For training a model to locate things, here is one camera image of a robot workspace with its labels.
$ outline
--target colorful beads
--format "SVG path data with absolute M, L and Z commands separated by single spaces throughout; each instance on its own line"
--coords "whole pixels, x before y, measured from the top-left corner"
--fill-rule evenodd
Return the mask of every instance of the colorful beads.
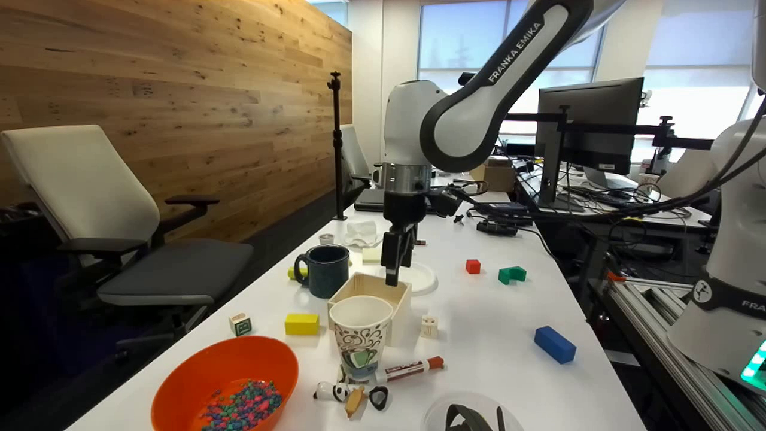
M 274 382 L 254 382 L 250 379 L 242 383 L 242 390 L 229 397 L 221 396 L 218 402 L 208 405 L 208 411 L 202 414 L 210 423 L 202 427 L 202 431 L 253 429 L 259 423 L 271 416 L 282 405 L 282 394 L 274 386 Z M 221 395 L 217 390 L 212 398 Z

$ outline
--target blue block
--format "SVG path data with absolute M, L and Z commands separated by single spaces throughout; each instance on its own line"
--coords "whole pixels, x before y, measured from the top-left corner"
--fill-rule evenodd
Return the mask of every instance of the blue block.
M 535 344 L 540 346 L 559 364 L 566 364 L 575 358 L 577 346 L 562 337 L 555 329 L 549 326 L 539 327 L 535 331 Z

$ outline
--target red cube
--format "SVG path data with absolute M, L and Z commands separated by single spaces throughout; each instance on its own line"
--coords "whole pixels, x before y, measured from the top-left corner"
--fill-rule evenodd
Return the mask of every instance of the red cube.
M 466 271 L 469 274 L 479 274 L 481 272 L 481 262 L 476 259 L 466 260 Z

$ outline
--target laptop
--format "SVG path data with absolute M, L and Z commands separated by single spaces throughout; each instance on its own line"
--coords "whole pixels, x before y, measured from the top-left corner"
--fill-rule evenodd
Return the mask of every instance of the laptop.
M 357 211 L 383 212 L 383 189 L 364 189 L 354 202 Z M 430 203 L 426 201 L 426 214 L 436 214 Z

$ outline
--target orange bowl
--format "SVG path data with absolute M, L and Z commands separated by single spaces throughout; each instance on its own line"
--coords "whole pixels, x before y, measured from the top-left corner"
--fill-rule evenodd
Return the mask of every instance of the orange bowl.
M 282 405 L 251 429 L 268 431 L 277 424 L 298 382 L 298 359 L 279 340 L 268 337 L 238 337 L 200 350 L 178 365 L 162 382 L 152 403 L 152 425 L 157 431 L 202 429 L 201 417 L 208 404 L 241 390 L 247 379 L 274 381 L 282 394 Z

